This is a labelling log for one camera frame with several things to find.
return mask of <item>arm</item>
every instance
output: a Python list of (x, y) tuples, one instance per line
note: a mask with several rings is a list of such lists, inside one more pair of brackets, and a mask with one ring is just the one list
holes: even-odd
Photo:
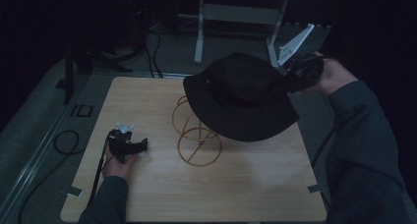
[(328, 96), (336, 126), (327, 223), (408, 223), (396, 141), (378, 99), (335, 60), (325, 60), (311, 89)]
[(106, 165), (102, 171), (104, 181), (92, 204), (82, 213), (79, 224), (125, 223), (129, 190), (127, 180), (132, 165), (137, 160), (137, 155), (130, 157), (125, 164), (122, 164), (113, 158), (107, 147), (106, 159)]

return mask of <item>person's right hand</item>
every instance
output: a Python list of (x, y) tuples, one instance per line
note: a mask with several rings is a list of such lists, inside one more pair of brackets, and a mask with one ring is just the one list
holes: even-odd
[(105, 150), (106, 165), (102, 170), (102, 175), (104, 178), (109, 176), (117, 176), (128, 180), (132, 166), (135, 161), (138, 159), (138, 154), (134, 154), (126, 159), (126, 163), (123, 164), (113, 156), (110, 152), (109, 145)]
[(342, 86), (358, 81), (347, 69), (345, 69), (335, 59), (324, 59), (324, 70), (320, 80), (313, 86), (310, 86), (300, 92), (316, 90), (325, 95), (329, 95)]

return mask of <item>black tool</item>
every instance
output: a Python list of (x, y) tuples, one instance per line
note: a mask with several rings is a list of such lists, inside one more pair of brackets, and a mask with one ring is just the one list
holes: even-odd
[(110, 152), (121, 163), (125, 163), (125, 155), (136, 154), (148, 150), (148, 139), (143, 139), (141, 142), (130, 142), (132, 132), (122, 133), (119, 130), (113, 129), (109, 133), (108, 145)]
[(323, 56), (307, 54), (294, 56), (285, 62), (283, 68), (288, 91), (295, 92), (316, 84), (323, 73)]

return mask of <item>wooden tabletop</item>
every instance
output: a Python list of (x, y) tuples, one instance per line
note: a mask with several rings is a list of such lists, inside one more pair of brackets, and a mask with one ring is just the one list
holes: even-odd
[[(320, 193), (308, 189), (317, 182), (297, 124), (258, 142), (214, 138), (191, 162), (205, 164), (219, 154), (218, 158), (208, 166), (193, 166), (179, 155), (181, 136), (171, 117), (183, 95), (182, 80), (114, 79), (73, 182), (83, 194), (68, 195), (61, 212), (64, 221), (78, 221), (86, 208), (104, 140), (117, 122), (135, 126), (132, 142), (149, 140), (149, 151), (140, 154), (129, 181), (128, 221), (326, 219)], [(174, 122), (179, 129), (191, 112), (187, 103), (178, 108)], [(191, 120), (188, 127), (198, 127), (197, 122)], [(198, 146), (186, 138), (179, 144), (185, 158)]]

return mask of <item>wire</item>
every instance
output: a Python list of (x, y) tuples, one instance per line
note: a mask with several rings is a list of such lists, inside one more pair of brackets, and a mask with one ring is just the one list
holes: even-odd
[(330, 208), (330, 203), (328, 202), (328, 199), (326, 198), (325, 194), (323, 194), (323, 192), (320, 192), (320, 195), (322, 196), (322, 199), (326, 204), (326, 210), (328, 210)]
[(110, 162), (110, 160), (113, 159), (113, 157), (114, 157), (114, 154), (111, 155), (109, 159), (107, 159), (107, 161), (103, 164), (100, 173), (104, 170), (105, 166), (107, 166), (108, 162)]
[[(318, 152), (316, 153), (315, 157), (312, 160), (312, 167), (315, 168), (316, 166), (316, 162), (319, 159), (320, 155), (322, 155), (323, 149), (326, 147), (326, 145), (328, 144), (328, 141), (330, 140), (331, 136), (336, 132), (336, 130), (340, 129), (341, 127), (343, 127), (346, 123), (348, 123), (351, 119), (353, 119), (354, 117), (356, 117), (359, 113), (361, 113), (363, 110), (365, 110), (366, 105), (359, 105), (356, 108), (353, 109), (352, 115), (350, 115), (350, 117), (348, 117), (344, 122), (341, 122), (337, 125), (334, 125), (331, 130), (328, 132), (328, 135), (325, 137), (325, 139), (323, 140), (322, 144), (320, 145)], [(321, 196), (323, 201), (325, 202), (327, 207), (330, 207), (329, 201), (328, 199), (325, 197), (325, 195), (323, 194), (324, 191), (321, 191)]]
[[(57, 140), (58, 140), (58, 138), (59, 137), (61, 137), (62, 135), (64, 135), (64, 134), (67, 134), (67, 133), (71, 133), (71, 134), (74, 134), (75, 136), (76, 136), (76, 141), (75, 141), (75, 143), (74, 143), (74, 145), (73, 145), (73, 147), (71, 148), (71, 150), (69, 151), (69, 152), (63, 152), (62, 150), (60, 150), (60, 149), (57, 149), (57, 145), (56, 145), (56, 142), (57, 142)], [(77, 132), (75, 132), (75, 131), (72, 131), (72, 130), (68, 130), (68, 131), (63, 131), (63, 132), (61, 132), (60, 134), (58, 134), (56, 137), (55, 137), (55, 139), (54, 139), (54, 141), (53, 141), (53, 145), (54, 145), (54, 147), (55, 147), (55, 149), (59, 152), (59, 153), (61, 153), (61, 154), (64, 154), (64, 155), (66, 155), (66, 157), (64, 157), (51, 171), (49, 171), (49, 173), (48, 174), (46, 174), (46, 176), (44, 176), (37, 184), (36, 184), (36, 186), (31, 190), (31, 192), (28, 194), (28, 196), (25, 198), (25, 200), (24, 200), (24, 202), (23, 202), (23, 204), (22, 204), (22, 206), (21, 206), (21, 209), (19, 210), (19, 219), (18, 219), (18, 223), (19, 224), (22, 224), (22, 219), (23, 219), (23, 213), (24, 213), (24, 210), (25, 210), (25, 207), (26, 207), (26, 205), (28, 204), (28, 202), (29, 202), (29, 200), (30, 200), (30, 198), (31, 198), (31, 196), (33, 196), (33, 194), (36, 192), (36, 190), (46, 181), (46, 179), (48, 179), (51, 175), (52, 175), (52, 173), (54, 173), (71, 155), (74, 155), (74, 154), (79, 154), (79, 153), (81, 153), (81, 152), (84, 152), (85, 150), (84, 149), (82, 149), (82, 150), (79, 150), (79, 151), (75, 151), (76, 150), (76, 148), (77, 148), (77, 146), (79, 145), (79, 141), (80, 141), (80, 136), (79, 136), (79, 134), (77, 133)]]
[(94, 201), (95, 192), (97, 191), (97, 187), (98, 187), (98, 180), (100, 178), (100, 173), (103, 169), (105, 149), (107, 148), (107, 142), (108, 142), (108, 139), (110, 138), (111, 133), (112, 132), (109, 132), (107, 134), (107, 137), (105, 138), (105, 141), (104, 141), (103, 151), (101, 152), (101, 157), (100, 157), (100, 160), (98, 162), (97, 170), (95, 172), (94, 183), (92, 185), (91, 194), (89, 195), (89, 203), (87, 204), (87, 206), (90, 206), (92, 204), (92, 202)]
[(158, 38), (158, 42), (157, 42), (156, 48), (153, 51), (153, 57), (150, 57), (150, 51), (148, 49), (148, 46), (145, 45), (145, 51), (147, 52), (147, 56), (148, 56), (149, 72), (150, 72), (150, 75), (154, 78), (153, 70), (152, 70), (152, 65), (153, 65), (153, 67), (155, 68), (155, 70), (156, 70), (159, 78), (160, 79), (163, 79), (163, 74), (159, 70), (159, 67), (156, 64), (156, 53), (157, 53), (157, 50), (159, 49), (160, 42), (161, 42), (161, 38), (160, 38), (160, 35), (158, 33), (154, 32), (153, 30), (149, 30), (149, 32), (152, 33), (152, 34), (154, 34), (154, 35), (156, 35), (156, 37)]

